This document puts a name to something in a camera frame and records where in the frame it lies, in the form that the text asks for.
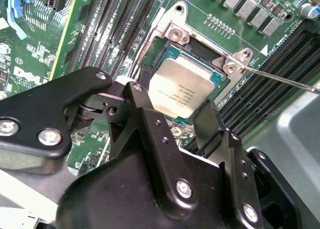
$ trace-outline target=hole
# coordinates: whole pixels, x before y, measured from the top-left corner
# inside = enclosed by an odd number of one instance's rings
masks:
[[[168,143],[169,143],[168,138],[164,137],[164,138],[162,139],[162,143],[163,143],[163,144],[168,144]]]
[[[177,5],[174,11],[175,13],[179,13],[180,15],[182,15],[182,13],[184,13],[184,8],[180,5]]]
[[[108,114],[110,116],[114,116],[117,113],[117,108],[115,106],[110,106],[107,110]]]
[[[242,172],[242,177],[243,177],[244,179],[248,179],[247,173]]]

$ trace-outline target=blue latch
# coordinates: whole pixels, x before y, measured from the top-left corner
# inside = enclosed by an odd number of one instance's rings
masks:
[[[17,36],[23,40],[27,38],[27,34],[21,29],[20,26],[15,21],[15,18],[20,18],[22,17],[22,10],[21,10],[21,2],[26,2],[26,3],[33,3],[34,0],[8,0],[8,7],[6,9],[6,14],[7,14],[7,21],[15,31]]]

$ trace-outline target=black plastic bracket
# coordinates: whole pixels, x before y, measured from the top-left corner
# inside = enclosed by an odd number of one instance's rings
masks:
[[[123,94],[130,118],[125,128],[118,131],[117,135],[115,128],[118,127],[110,124],[112,147],[110,158],[114,159],[129,150],[132,138],[140,137],[160,207],[171,218],[186,217],[197,206],[198,193],[164,115],[154,110],[147,90],[141,85],[129,82]],[[190,197],[181,196],[177,189],[178,181],[190,186]]]
[[[13,135],[0,136],[0,168],[37,174],[59,170],[72,145],[68,119],[73,121],[82,100],[111,84],[106,73],[86,67],[0,101],[0,120],[18,125]],[[59,133],[61,141],[41,143],[38,135],[45,129]]]
[[[263,228],[254,171],[240,138],[227,130],[217,109],[208,102],[193,120],[198,148],[224,172],[224,213],[232,228]]]

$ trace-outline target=silver screw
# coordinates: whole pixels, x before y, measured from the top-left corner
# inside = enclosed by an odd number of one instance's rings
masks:
[[[236,134],[234,134],[233,132],[231,132],[231,136],[232,136],[234,139],[239,140],[239,137],[238,137]]]
[[[174,126],[171,128],[171,132],[172,132],[172,135],[174,137],[179,137],[182,135],[182,130],[181,128],[177,127],[177,126]]]
[[[9,137],[19,131],[19,125],[13,120],[0,120],[0,136]]]
[[[183,198],[190,198],[192,195],[192,189],[190,185],[184,180],[178,180],[176,182],[176,189]]]
[[[61,134],[57,132],[55,129],[49,128],[39,133],[38,140],[43,145],[55,146],[61,142],[62,137],[61,137]]]
[[[245,213],[245,216],[253,223],[258,222],[258,215],[256,211],[250,206],[249,204],[244,204],[243,205],[243,210]]]
[[[263,160],[266,159],[265,154],[263,154],[261,151],[258,152],[258,155],[259,155],[259,157],[262,158]]]
[[[99,73],[99,72],[98,72],[98,73],[96,73],[95,75],[96,75],[97,78],[100,78],[101,80],[107,79],[106,75],[103,74],[103,73]]]
[[[140,91],[140,92],[143,90],[142,87],[139,84],[133,84],[133,87],[135,89],[137,89],[138,91]]]

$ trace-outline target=metal cpu lid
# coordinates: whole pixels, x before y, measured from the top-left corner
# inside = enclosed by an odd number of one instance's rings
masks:
[[[183,55],[166,58],[150,80],[153,107],[172,118],[189,118],[215,88],[212,75]]]

